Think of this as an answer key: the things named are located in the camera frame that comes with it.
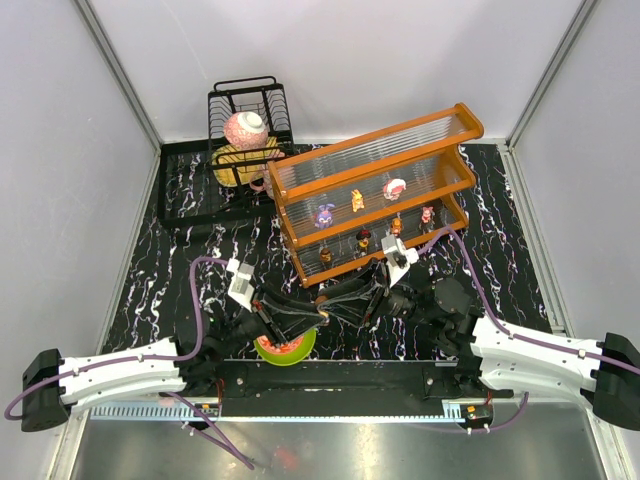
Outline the brown haired boy toy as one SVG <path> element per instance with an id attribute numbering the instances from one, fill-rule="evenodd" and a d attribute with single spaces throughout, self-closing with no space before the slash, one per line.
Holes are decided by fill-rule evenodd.
<path id="1" fill-rule="evenodd" d="M 326 296 L 318 296 L 315 299 L 315 306 L 320 315 L 322 315 L 325 319 L 329 318 L 329 312 L 327 310 L 329 306 L 329 299 Z"/>

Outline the small orange figure toy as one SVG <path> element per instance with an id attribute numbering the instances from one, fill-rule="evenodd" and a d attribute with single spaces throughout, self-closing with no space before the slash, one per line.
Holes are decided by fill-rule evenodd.
<path id="1" fill-rule="evenodd" d="M 354 189 L 351 191 L 351 203 L 352 211 L 354 213 L 365 208 L 364 197 L 358 189 Z"/>

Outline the purple bunny toy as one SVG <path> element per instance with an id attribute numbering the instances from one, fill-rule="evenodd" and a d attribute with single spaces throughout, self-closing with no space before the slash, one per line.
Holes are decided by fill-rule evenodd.
<path id="1" fill-rule="evenodd" d="M 319 230 L 329 228 L 333 224 L 333 209 L 335 205 L 332 203 L 322 204 L 317 207 L 314 217 L 314 226 Z"/>

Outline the pink flamingo toy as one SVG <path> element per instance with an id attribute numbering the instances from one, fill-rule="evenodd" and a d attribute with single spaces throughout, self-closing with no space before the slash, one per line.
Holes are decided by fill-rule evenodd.
<path id="1" fill-rule="evenodd" d="M 383 197 L 389 201 L 396 201 L 406 190 L 406 182 L 401 178 L 387 181 L 383 187 Z"/>

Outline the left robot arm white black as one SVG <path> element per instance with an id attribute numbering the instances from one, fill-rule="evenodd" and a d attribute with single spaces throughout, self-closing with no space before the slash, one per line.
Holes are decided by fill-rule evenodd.
<path id="1" fill-rule="evenodd" d="M 24 432 L 66 423 L 74 410 L 133 394 L 181 393 L 213 379 L 215 368 L 248 342 L 297 349 L 328 315 L 310 302 L 258 289 L 230 322 L 196 315 L 194 343 L 175 337 L 93 357 L 65 358 L 56 348 L 40 352 L 22 374 L 22 392 L 5 410 Z"/>

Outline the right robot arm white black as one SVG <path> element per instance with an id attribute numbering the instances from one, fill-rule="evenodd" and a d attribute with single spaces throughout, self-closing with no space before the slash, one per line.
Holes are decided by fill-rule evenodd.
<path id="1" fill-rule="evenodd" d="M 639 352 L 625 337 L 561 337 L 493 319 L 452 277 L 421 287 L 373 261 L 353 278 L 319 291 L 318 311 L 355 326 L 381 316 L 425 328 L 456 364 L 445 375 L 463 397 L 488 392 L 539 394 L 573 401 L 612 425 L 639 428 Z"/>

